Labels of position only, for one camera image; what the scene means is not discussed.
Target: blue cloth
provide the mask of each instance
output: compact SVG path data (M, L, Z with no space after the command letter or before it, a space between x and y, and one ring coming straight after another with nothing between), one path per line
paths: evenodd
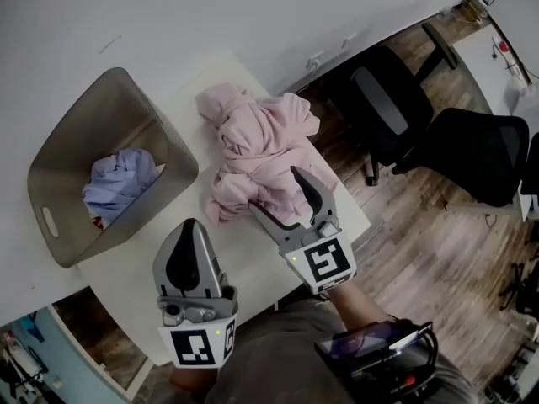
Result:
M83 202L108 226L158 176L148 151L126 149L98 160L90 183L83 189Z

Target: pink cloth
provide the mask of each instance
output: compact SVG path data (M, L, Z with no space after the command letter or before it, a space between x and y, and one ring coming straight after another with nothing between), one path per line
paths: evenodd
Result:
M308 170L335 190L337 179L312 165L303 142L318 132L310 104L295 94L257 101L231 83L208 88L196 98L200 114L217 128L225 158L211 188L206 213L218 224L249 215L249 200L277 219L309 211L290 166Z

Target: gray plastic bin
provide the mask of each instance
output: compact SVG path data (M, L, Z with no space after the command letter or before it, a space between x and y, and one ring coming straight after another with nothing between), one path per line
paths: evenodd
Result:
M96 160L127 147L142 148L156 181L104 231L95 227L82 191ZM130 238L189 187L198 165L166 117L121 68L109 69L67 111L28 172L35 218L54 259L64 268Z

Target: white table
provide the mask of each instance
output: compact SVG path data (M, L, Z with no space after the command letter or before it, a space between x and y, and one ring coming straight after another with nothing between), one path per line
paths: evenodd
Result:
M493 37L500 38L493 25L489 25L453 45L459 67L469 75L472 85L482 94L494 115L512 115L520 91L527 83L507 69L505 59L496 50L493 58ZM518 215L523 221L531 208L532 197L520 194L520 186L513 204L494 208L479 203L448 204L448 210L469 211L479 214Z
M215 130L197 113L196 94L218 82L235 82L259 97L268 93L232 56L223 54L208 61L207 68L181 87L161 110L168 116L199 163L196 181L127 242L78 267L109 314L153 363L170 357L157 327L162 325L152 262L165 237L183 220L194 217L206 227L221 268L238 288L238 321L247 321L295 289L300 280L279 256L277 246L252 217L213 226L204 212L211 180L222 160ZM333 173L322 156L305 139L312 161ZM350 241L370 225L344 185L335 191L340 225Z

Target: blue wall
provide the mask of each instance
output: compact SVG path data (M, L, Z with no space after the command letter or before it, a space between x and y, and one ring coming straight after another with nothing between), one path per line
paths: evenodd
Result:
M43 343L27 333L19 321L13 324L13 332L25 347L31 346L43 360L49 369L49 373L45 375L45 383L66 404L128 402L80 355L46 308L37 312L35 324L45 338ZM55 379L61 380L60 389L52 386Z

